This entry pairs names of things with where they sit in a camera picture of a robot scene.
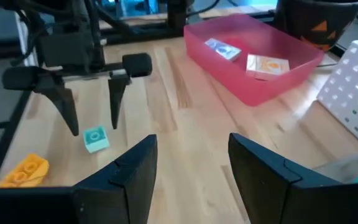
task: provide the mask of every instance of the black bucket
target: black bucket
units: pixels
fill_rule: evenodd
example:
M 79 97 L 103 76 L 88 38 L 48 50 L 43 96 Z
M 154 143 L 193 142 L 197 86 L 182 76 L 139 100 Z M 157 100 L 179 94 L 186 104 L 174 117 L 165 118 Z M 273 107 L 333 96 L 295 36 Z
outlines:
M 323 51 L 339 40 L 358 14 L 355 0 L 278 0 L 278 29 Z

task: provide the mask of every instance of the black clamp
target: black clamp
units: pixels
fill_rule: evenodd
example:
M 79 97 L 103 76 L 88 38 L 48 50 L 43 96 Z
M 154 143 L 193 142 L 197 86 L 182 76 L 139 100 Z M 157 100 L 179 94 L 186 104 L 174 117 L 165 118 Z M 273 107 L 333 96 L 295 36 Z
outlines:
M 117 67 L 117 64 L 114 65 L 106 65 L 105 68 L 114 67 L 125 70 L 125 73 L 118 75 L 115 75 L 112 71 L 109 72 L 111 77 L 108 80 L 111 122 L 113 128 L 116 129 L 125 87 L 130 84 L 131 77 L 150 75 L 152 62 L 148 54 L 142 53 L 125 55 L 122 57 L 122 66 Z M 74 97 L 72 91 L 65 88 L 63 77 L 67 77 L 67 74 L 61 71 L 49 71 L 39 67 L 12 67 L 4 72 L 2 83 L 7 90 L 33 91 L 46 96 L 59 110 L 71 133 L 77 136 L 79 135 L 79 129 Z

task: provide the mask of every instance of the metal frame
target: metal frame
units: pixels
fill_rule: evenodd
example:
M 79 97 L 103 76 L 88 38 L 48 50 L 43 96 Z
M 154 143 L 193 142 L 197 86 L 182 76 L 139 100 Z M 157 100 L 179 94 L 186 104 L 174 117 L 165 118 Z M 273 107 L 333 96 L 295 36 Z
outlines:
M 271 12 L 258 12 L 254 14 L 250 14 L 250 16 L 265 22 L 267 24 L 272 24 L 273 22 L 273 16 Z M 149 24 L 149 25 L 143 25 L 143 27 L 158 27 L 161 24 Z M 18 29 L 20 31 L 21 26 L 20 22 L 18 22 Z M 161 31 L 161 33 L 157 33 L 154 35 L 138 35 L 135 37 L 129 38 L 129 40 L 125 41 L 122 38 L 115 38 L 114 35 L 117 35 L 113 30 L 104 30 L 104 36 L 107 38 L 109 44 L 123 44 L 123 43 L 129 43 L 129 42 L 141 42 L 141 41 L 148 41 L 148 40 L 158 40 L 158 39 L 166 39 L 166 38 L 172 38 L 172 37 L 180 37 L 183 35 L 183 31 L 175 31 L 175 32 L 164 32 Z M 0 42 L 0 59 L 2 58 L 9 58 L 9 57 L 15 57 L 21 54 L 21 46 L 20 42 L 23 42 L 24 39 L 20 38 L 19 40 L 10 40 L 8 42 Z M 340 45 L 335 45 L 330 52 L 338 57 L 342 57 L 346 50 L 341 47 Z M 2 162 L 5 158 L 5 155 L 7 153 L 7 150 L 9 149 L 9 146 L 11 145 L 11 141 L 13 140 L 14 133 L 17 129 L 17 126 L 19 125 L 19 122 L 21 120 L 21 116 L 25 110 L 25 106 L 30 98 L 30 91 L 24 91 L 22 96 L 20 97 L 20 100 L 11 116 L 9 121 L 3 121 L 0 122 L 0 129 L 4 128 L 4 134 L 2 135 L 2 138 L 0 139 L 0 168 L 2 166 Z
M 165 22 L 131 26 L 132 30 L 139 30 L 132 35 L 122 34 L 113 28 L 104 29 L 101 30 L 102 39 L 106 39 L 107 45 L 114 45 L 183 36 L 183 26 L 186 25 L 187 14 L 194 9 L 190 7 L 188 11 L 187 1 L 168 1 L 167 3 L 168 17 Z

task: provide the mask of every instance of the orange and white box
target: orange and white box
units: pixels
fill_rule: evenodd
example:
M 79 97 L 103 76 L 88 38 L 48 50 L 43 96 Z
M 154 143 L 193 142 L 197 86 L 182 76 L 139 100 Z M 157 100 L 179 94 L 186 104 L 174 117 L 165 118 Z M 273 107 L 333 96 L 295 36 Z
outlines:
M 259 80 L 273 80 L 290 70 L 288 60 L 249 54 L 247 73 Z

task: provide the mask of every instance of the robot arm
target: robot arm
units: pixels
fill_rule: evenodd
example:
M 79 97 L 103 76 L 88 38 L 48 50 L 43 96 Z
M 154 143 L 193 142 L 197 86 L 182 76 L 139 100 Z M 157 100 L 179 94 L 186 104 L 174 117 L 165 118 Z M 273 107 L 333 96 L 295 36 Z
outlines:
M 99 16 L 125 34 L 128 26 L 107 14 L 95 0 L 0 0 L 0 7 L 15 11 L 29 31 L 27 51 L 11 62 L 3 75 L 5 89 L 27 90 L 45 95 L 57 107 L 73 135 L 79 135 L 73 94 L 65 82 L 108 75 L 112 126 L 115 129 L 125 86 L 131 77 L 151 74 L 146 53 L 125 55 L 122 63 L 106 64 L 100 43 Z M 53 16 L 46 24 L 40 13 Z M 40 67 L 18 66 L 36 49 L 40 65 L 61 67 L 49 71 Z

